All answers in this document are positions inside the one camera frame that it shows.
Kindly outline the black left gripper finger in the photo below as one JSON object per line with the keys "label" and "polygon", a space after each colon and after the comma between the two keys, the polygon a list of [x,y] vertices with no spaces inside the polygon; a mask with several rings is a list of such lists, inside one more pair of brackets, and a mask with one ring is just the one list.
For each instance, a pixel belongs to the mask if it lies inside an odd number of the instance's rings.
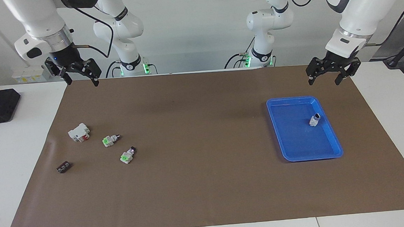
{"label": "black left gripper finger", "polygon": [[309,85],[313,85],[316,78],[320,75],[327,73],[325,67],[326,59],[313,58],[306,68]]}
{"label": "black left gripper finger", "polygon": [[353,77],[356,74],[356,71],[361,65],[361,61],[359,59],[354,59],[351,61],[351,63],[348,64],[346,67],[342,67],[340,69],[340,73],[337,75],[335,79],[335,84],[340,85],[342,80],[348,78],[348,77]]}

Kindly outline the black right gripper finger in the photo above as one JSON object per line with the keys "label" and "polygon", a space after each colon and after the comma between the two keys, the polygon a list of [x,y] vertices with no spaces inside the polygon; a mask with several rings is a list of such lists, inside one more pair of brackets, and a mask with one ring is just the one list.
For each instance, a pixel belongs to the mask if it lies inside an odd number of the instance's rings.
{"label": "black right gripper finger", "polygon": [[72,78],[66,72],[67,69],[65,67],[60,69],[50,58],[46,59],[44,63],[50,75],[53,77],[59,77],[60,79],[64,80],[67,85],[72,84]]}
{"label": "black right gripper finger", "polygon": [[95,87],[99,85],[101,73],[102,71],[100,67],[93,58],[89,58],[88,60],[82,62],[80,74],[89,78]]}

